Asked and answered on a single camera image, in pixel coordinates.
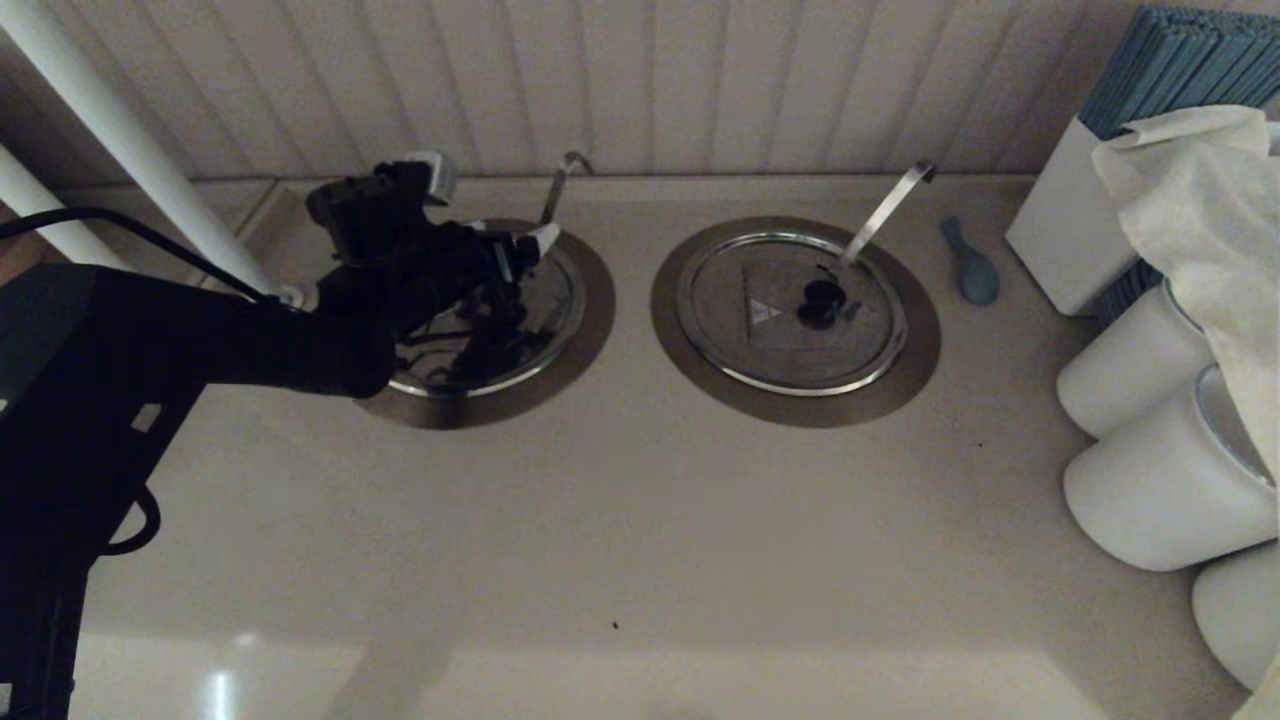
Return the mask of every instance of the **white pipe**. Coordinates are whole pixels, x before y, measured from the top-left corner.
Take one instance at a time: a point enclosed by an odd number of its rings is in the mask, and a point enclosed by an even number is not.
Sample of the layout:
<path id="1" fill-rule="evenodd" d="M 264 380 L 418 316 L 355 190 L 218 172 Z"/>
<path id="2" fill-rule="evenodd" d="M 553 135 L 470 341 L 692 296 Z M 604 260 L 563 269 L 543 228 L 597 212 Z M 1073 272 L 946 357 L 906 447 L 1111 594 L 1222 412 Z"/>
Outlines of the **white pipe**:
<path id="1" fill-rule="evenodd" d="M 99 77 L 45 3 L 0 0 L 0 27 L 205 258 L 264 293 L 282 293 Z"/>
<path id="2" fill-rule="evenodd" d="M 0 201 L 19 215 L 59 210 L 63 204 L 36 179 L 9 150 L 0 145 Z M 40 228 L 40 234 L 72 263 L 132 270 L 88 225 L 79 220 Z"/>

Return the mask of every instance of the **white box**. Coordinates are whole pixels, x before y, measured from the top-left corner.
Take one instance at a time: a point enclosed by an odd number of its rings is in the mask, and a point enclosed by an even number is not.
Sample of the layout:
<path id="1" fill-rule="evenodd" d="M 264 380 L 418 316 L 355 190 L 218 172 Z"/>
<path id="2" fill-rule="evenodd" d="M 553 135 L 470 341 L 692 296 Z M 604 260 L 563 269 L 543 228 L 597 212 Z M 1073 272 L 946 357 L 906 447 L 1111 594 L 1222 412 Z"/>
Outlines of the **white box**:
<path id="1" fill-rule="evenodd" d="M 1062 133 L 1005 238 L 1064 315 L 1089 305 L 1138 260 L 1093 169 L 1101 141 L 1078 118 Z"/>

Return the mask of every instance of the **metal ladle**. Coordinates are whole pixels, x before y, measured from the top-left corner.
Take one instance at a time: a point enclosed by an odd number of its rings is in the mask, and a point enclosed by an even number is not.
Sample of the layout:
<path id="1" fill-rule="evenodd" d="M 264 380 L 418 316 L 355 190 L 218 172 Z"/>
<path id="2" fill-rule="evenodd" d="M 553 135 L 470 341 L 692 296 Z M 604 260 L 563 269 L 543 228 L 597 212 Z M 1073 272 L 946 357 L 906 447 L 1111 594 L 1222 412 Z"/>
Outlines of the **metal ladle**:
<path id="1" fill-rule="evenodd" d="M 547 193 L 547 204 L 543 205 L 543 217 L 538 224 L 550 224 L 552 219 L 556 218 L 556 206 L 559 205 L 559 196 L 564 192 L 564 181 L 568 179 L 568 176 L 572 174 L 573 170 L 579 169 L 589 176 L 595 174 L 595 169 L 591 168 L 590 160 L 584 158 L 581 152 L 570 150 L 564 154 L 564 158 L 561 159 L 559 168 L 556 169 L 556 177 L 552 178 L 552 188 Z"/>
<path id="2" fill-rule="evenodd" d="M 937 174 L 937 170 L 938 168 L 933 163 L 925 159 L 916 160 L 916 163 L 911 165 L 911 169 L 902 176 L 902 179 L 897 181 L 893 190 L 884 196 L 884 200 L 881 200 L 879 208 L 872 213 L 872 217 L 867 218 L 867 223 L 863 225 L 863 229 L 858 231 L 854 240 L 849 241 L 845 251 L 840 255 L 840 261 L 845 265 L 852 265 L 854 261 L 858 260 L 858 254 L 863 250 L 863 247 L 867 247 L 867 243 L 872 241 L 872 236 L 881 229 L 881 225 L 883 225 L 884 220 L 893 214 L 893 210 L 897 210 L 897 206 L 902 204 L 902 200 L 906 200 L 911 188 L 914 188 L 920 181 L 933 182 L 933 176 Z"/>

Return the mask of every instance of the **blue spoon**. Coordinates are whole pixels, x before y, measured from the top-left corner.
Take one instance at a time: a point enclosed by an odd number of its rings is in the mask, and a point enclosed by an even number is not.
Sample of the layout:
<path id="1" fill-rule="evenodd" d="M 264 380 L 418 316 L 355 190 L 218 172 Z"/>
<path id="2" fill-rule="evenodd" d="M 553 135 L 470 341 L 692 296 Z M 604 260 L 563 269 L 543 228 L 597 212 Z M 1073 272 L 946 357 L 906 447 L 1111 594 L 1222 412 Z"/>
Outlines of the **blue spoon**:
<path id="1" fill-rule="evenodd" d="M 1000 295 L 1000 273 L 991 260 L 974 250 L 960 234 L 960 218 L 951 215 L 942 220 L 942 234 L 960 259 L 960 293 L 974 305 L 991 305 Z"/>

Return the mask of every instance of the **white cylinder container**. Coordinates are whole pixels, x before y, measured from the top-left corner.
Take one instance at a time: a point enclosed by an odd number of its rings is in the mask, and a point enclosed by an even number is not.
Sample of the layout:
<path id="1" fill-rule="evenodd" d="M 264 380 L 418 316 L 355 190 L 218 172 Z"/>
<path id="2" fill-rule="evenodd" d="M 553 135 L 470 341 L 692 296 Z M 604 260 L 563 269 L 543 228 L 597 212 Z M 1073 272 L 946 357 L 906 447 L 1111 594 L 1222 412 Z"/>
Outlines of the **white cylinder container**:
<path id="1" fill-rule="evenodd" d="M 1280 651 L 1280 550 L 1276 543 L 1211 562 L 1196 578 L 1192 611 L 1204 644 L 1257 691 Z"/>
<path id="2" fill-rule="evenodd" d="M 1276 491 L 1217 365 L 1078 455 L 1080 528 L 1115 557 L 1176 570 L 1276 537 Z"/>
<path id="3" fill-rule="evenodd" d="M 1169 281 L 1133 304 L 1057 375 L 1071 420 L 1101 438 L 1213 363 Z"/>

